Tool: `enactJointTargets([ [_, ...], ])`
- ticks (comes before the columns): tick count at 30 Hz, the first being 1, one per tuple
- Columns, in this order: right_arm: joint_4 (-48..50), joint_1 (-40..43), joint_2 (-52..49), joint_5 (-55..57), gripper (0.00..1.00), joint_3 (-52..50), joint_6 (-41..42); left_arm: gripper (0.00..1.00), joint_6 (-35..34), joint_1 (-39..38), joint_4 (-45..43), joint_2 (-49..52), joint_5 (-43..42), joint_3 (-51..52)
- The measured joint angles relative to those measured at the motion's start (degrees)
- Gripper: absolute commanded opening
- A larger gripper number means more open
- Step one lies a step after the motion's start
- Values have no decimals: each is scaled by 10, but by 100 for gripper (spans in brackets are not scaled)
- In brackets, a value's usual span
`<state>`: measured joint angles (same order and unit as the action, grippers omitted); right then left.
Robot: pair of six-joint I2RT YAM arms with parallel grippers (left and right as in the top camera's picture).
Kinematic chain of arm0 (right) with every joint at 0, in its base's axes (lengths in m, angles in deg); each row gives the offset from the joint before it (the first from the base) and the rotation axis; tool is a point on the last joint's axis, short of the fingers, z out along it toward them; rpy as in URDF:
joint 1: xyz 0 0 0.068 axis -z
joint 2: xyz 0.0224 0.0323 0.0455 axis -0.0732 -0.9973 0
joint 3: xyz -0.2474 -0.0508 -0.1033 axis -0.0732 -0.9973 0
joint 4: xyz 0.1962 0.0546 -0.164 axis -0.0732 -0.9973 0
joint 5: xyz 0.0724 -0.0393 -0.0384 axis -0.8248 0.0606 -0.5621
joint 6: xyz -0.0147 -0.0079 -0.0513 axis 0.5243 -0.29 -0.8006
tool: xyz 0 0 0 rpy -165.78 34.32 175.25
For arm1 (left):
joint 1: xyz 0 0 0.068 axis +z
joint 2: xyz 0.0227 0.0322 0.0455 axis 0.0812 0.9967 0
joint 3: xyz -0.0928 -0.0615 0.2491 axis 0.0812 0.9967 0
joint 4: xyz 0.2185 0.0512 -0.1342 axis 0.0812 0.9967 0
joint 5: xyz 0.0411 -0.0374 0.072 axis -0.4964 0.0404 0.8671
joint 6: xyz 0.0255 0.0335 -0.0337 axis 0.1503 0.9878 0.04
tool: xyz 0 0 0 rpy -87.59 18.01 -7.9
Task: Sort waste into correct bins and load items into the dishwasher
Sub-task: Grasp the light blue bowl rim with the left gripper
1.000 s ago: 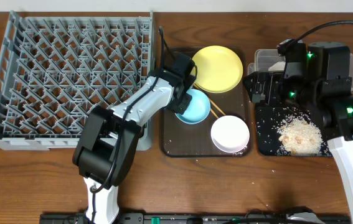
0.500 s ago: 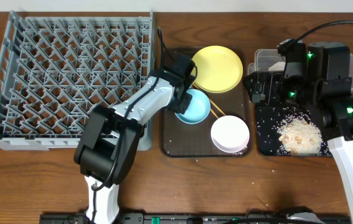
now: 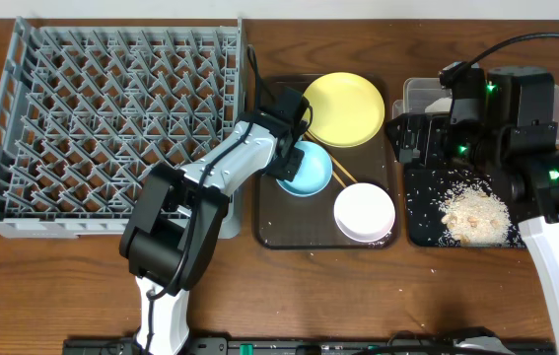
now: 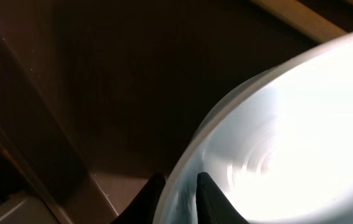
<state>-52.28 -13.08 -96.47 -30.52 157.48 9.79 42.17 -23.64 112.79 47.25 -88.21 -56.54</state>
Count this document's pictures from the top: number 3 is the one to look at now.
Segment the white napkin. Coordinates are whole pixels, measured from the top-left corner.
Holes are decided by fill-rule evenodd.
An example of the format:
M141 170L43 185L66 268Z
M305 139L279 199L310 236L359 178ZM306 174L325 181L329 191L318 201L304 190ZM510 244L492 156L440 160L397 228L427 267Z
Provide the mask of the white napkin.
M425 107L426 113L444 113L451 110L453 103L452 98L439 98L430 105Z

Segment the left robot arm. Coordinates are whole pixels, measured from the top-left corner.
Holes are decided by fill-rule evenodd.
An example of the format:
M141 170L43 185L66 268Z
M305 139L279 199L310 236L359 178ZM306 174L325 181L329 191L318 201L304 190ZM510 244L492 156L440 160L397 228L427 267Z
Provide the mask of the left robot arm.
M203 158L153 168L119 243L142 294L135 354L178 354L189 337L190 290L213 256L234 192L251 176L294 179L305 156L297 148L313 109L286 88L269 106L238 117L231 135Z

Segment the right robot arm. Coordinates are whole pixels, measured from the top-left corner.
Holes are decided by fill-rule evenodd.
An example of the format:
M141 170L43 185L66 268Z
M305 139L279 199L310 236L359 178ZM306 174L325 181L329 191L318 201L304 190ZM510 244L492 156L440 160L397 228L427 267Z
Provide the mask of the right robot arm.
M466 63L444 70L446 112L403 113L384 131L406 168L488 176L509 208L539 276L559 353L559 148L555 82L544 68Z

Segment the light blue bowl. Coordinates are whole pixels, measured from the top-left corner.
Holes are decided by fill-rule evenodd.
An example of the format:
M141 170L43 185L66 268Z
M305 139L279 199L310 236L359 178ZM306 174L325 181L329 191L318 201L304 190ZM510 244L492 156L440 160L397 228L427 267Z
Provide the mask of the light blue bowl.
M318 144L299 141L296 148L304 152L304 158L292 181L277 179L286 192L298 196L315 195L328 185L332 177L332 161L329 154Z

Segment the white bowl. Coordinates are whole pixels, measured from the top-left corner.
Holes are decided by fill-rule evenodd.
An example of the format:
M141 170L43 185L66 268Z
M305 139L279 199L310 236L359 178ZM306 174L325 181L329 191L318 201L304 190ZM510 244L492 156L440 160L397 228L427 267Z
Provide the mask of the white bowl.
M346 237L359 243L372 243L391 232L396 212L391 197L384 189L359 182L349 185L337 195L333 217Z

